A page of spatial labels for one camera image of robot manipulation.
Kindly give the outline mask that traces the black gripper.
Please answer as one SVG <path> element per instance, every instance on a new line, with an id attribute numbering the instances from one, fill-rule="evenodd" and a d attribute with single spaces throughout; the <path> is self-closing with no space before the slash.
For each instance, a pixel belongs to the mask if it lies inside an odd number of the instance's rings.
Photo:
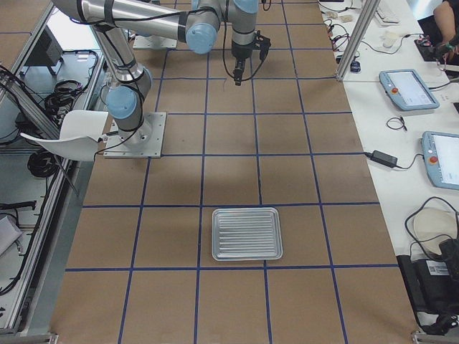
<path id="1" fill-rule="evenodd" d="M 233 80 L 236 85 L 241 85 L 245 71 L 245 60 L 252 56 L 253 43 L 238 44 L 232 41 L 232 56 L 236 59 L 235 68 L 233 70 Z"/>

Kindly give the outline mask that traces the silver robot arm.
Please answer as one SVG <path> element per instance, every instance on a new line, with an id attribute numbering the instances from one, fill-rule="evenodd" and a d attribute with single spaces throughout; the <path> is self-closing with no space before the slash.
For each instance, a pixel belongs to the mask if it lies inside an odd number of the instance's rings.
<path id="1" fill-rule="evenodd" d="M 269 39 L 256 30 L 256 1 L 193 1 L 189 11 L 178 11 L 144 1 L 54 1 L 62 13 L 78 24 L 91 27 L 111 72 L 122 84 L 133 85 L 145 69 L 137 63 L 125 32 L 183 42 L 191 51 L 212 50 L 222 24 L 232 26 L 232 56 L 236 59 L 230 77 L 244 82 L 245 61 L 257 50 L 264 60 Z"/>
<path id="2" fill-rule="evenodd" d="M 105 99 L 108 112 L 118 126 L 121 142 L 131 147 L 139 145 L 151 134 L 151 125 L 143 114 L 151 74 L 137 62 L 122 29 L 97 24 L 93 33 L 115 79 Z"/>

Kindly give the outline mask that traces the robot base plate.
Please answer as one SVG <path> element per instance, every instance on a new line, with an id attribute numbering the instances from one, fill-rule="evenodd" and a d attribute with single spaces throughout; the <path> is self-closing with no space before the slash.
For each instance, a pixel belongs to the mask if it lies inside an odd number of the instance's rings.
<path id="1" fill-rule="evenodd" d="M 146 113 L 142 126 L 133 134 L 118 129 L 112 120 L 110 131 L 116 131 L 106 141 L 105 158 L 160 158 L 164 141 L 166 113 Z"/>
<path id="2" fill-rule="evenodd" d="M 160 36 L 141 36 L 137 35 L 134 39 L 133 48 L 134 49 L 149 49 L 149 50 L 162 50 L 162 49 L 175 49 L 177 46 L 177 41 L 175 39 L 170 39 Z"/>

